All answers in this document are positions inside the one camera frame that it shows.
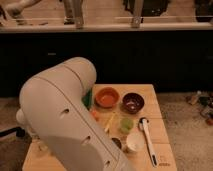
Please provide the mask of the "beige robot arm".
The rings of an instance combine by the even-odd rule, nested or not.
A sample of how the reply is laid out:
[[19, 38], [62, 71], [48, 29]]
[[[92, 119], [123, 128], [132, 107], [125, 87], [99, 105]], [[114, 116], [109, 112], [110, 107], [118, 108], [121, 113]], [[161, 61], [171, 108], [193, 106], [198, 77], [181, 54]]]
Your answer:
[[95, 82], [93, 63], [71, 58], [24, 83], [20, 110], [67, 171], [135, 171], [82, 102]]

